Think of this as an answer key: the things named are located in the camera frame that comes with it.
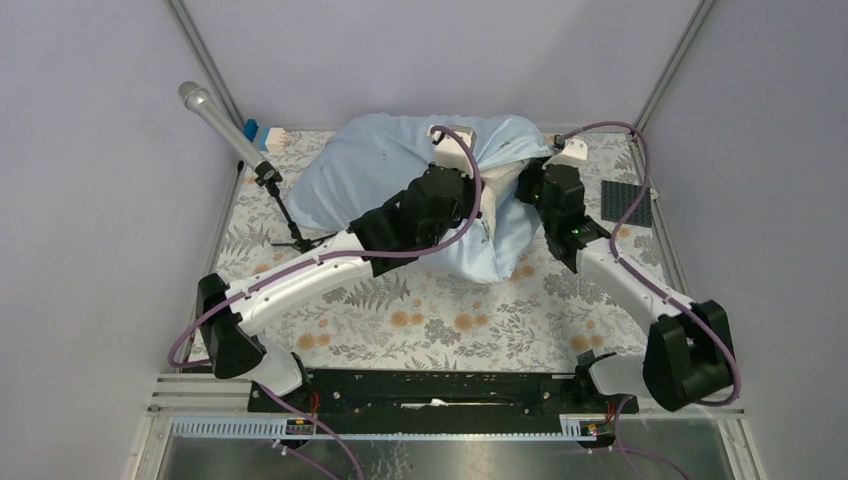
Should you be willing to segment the cream white pillow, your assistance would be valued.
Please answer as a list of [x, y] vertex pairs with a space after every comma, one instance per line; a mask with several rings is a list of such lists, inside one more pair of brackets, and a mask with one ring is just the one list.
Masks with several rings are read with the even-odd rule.
[[498, 207], [517, 185], [518, 178], [528, 163], [528, 160], [520, 160], [486, 168], [481, 172], [484, 187], [481, 194], [480, 210], [482, 212], [482, 225], [488, 241], [493, 241], [495, 238]]

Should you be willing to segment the light blue pillowcase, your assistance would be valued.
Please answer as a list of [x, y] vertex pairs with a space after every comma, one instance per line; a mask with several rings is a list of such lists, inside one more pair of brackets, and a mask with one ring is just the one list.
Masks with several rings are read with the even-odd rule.
[[[471, 127], [481, 172], [552, 154], [542, 132], [520, 116], [368, 114], [332, 136], [292, 185], [285, 200], [292, 218], [307, 229], [340, 231], [380, 206], [432, 161], [434, 146], [428, 132], [433, 125]], [[486, 239], [480, 218], [458, 242], [421, 258], [421, 264], [475, 283], [509, 280], [540, 226], [535, 210], [515, 198], [516, 187], [498, 207], [493, 241]]]

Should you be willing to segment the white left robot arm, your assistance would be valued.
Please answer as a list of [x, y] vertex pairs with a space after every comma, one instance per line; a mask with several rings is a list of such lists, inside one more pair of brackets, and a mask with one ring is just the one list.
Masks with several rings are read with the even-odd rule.
[[199, 329], [218, 379], [265, 384], [288, 411], [309, 401], [299, 357], [265, 346], [259, 336], [283, 313], [348, 283], [373, 279], [458, 241], [477, 217], [479, 174], [429, 166], [408, 187], [367, 211], [315, 249], [251, 278], [203, 277]]

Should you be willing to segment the blue and white block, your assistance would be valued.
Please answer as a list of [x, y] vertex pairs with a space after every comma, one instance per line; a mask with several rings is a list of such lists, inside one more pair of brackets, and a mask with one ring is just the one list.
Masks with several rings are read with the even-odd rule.
[[255, 119], [248, 119], [243, 134], [260, 152], [281, 154], [289, 145], [288, 132], [278, 126], [261, 126]]

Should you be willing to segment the silver microphone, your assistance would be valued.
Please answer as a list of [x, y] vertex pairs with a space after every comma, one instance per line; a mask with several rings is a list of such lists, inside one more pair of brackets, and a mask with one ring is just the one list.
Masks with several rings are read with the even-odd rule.
[[178, 87], [178, 95], [184, 106], [204, 120], [251, 170], [265, 161], [243, 131], [215, 104], [208, 90], [194, 81], [185, 81]]

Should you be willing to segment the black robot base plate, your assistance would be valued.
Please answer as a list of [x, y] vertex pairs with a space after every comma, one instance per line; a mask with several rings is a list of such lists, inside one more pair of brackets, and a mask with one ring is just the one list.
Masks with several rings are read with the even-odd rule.
[[305, 385], [284, 401], [324, 423], [334, 418], [447, 418], [596, 415], [622, 404], [585, 375], [310, 368]]

